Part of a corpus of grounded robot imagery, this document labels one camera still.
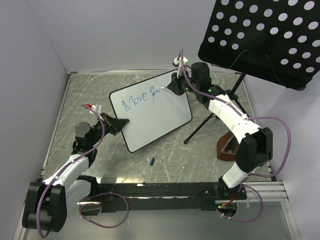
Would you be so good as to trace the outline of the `white whiteboard black frame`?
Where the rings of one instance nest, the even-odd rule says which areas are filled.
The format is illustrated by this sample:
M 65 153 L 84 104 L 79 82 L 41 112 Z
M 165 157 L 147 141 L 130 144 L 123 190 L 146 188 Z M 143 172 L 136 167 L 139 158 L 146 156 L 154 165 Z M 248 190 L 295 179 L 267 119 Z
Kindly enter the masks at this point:
M 186 93 L 175 95 L 166 87 L 172 72 L 112 91 L 109 100 L 116 118 L 129 119 L 122 136 L 130 153 L 189 123 L 192 112 Z

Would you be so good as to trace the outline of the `blue marker cap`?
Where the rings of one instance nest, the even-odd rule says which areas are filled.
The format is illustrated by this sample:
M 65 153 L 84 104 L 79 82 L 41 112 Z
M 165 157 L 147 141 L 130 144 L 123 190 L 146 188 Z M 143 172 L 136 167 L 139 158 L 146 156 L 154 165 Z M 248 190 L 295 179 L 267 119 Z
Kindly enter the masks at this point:
M 150 161 L 149 165 L 150 165 L 150 166 L 153 166 L 153 165 L 154 165 L 154 163 L 155 163 L 155 158 L 153 157 L 153 158 L 151 159 L 151 161 Z

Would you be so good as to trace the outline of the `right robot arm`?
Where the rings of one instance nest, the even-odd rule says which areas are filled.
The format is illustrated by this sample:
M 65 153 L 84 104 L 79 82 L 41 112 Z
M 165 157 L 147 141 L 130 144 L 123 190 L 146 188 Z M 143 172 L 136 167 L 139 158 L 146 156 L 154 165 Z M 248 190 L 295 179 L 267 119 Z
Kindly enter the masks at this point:
M 273 133 L 251 121 L 248 115 L 234 105 L 227 92 L 212 83 L 206 63 L 191 65 L 191 73 L 185 70 L 185 61 L 174 59 L 177 72 L 171 75 L 166 89 L 181 96 L 186 92 L 195 94 L 199 103 L 217 116 L 235 136 L 239 146 L 232 167 L 219 179 L 218 193 L 223 199 L 230 199 L 236 187 L 249 174 L 273 157 Z

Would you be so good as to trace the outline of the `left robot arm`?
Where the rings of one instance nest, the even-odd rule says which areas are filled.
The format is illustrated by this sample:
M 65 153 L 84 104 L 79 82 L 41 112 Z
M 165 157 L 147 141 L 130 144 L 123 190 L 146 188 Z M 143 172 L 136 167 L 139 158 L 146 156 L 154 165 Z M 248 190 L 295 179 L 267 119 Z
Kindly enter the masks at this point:
M 83 199 L 103 198 L 96 177 L 84 176 L 95 161 L 97 147 L 108 135 L 117 135 L 130 122 L 106 113 L 97 113 L 95 125 L 81 122 L 75 127 L 75 141 L 65 164 L 47 179 L 30 183 L 26 194 L 22 226 L 38 231 L 41 238 L 59 232 L 68 211 Z

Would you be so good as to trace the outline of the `black perforated music stand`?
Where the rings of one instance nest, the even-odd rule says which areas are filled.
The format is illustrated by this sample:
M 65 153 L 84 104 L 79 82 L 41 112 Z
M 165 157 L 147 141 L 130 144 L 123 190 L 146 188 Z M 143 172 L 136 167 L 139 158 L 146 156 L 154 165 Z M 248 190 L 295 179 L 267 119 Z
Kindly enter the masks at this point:
M 201 61 L 302 91 L 320 71 L 317 0 L 218 0 Z

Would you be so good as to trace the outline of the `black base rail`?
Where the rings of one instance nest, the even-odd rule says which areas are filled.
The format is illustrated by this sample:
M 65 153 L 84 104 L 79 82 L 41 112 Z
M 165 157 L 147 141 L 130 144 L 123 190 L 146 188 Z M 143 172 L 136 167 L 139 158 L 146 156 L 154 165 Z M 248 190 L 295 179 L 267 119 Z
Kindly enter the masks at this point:
M 227 189 L 220 182 L 98 183 L 80 203 L 101 203 L 102 213 L 200 209 L 214 211 L 216 204 L 247 199 L 245 190 Z

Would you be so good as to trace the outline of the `aluminium frame rail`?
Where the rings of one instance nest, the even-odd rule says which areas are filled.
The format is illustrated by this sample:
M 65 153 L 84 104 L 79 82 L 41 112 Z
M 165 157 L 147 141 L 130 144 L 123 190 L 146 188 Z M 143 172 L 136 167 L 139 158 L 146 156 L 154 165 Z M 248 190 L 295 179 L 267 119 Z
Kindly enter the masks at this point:
M 288 202 L 289 197 L 282 181 L 249 181 L 245 185 L 255 189 L 264 202 Z

